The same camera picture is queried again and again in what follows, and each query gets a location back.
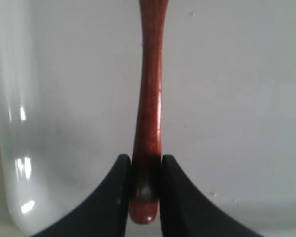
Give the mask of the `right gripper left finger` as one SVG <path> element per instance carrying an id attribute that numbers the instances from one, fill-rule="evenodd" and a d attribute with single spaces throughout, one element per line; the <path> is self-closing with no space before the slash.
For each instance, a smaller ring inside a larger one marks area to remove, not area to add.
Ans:
<path id="1" fill-rule="evenodd" d="M 131 161 L 121 154 L 95 191 L 36 237 L 123 237 L 126 232 Z"/>

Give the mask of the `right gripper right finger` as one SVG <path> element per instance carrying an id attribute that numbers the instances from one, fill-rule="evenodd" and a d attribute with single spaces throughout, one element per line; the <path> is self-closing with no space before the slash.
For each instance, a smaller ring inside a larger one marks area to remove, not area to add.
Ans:
<path id="1" fill-rule="evenodd" d="M 161 163 L 160 221 L 164 237 L 257 237 L 210 202 L 172 155 Z"/>

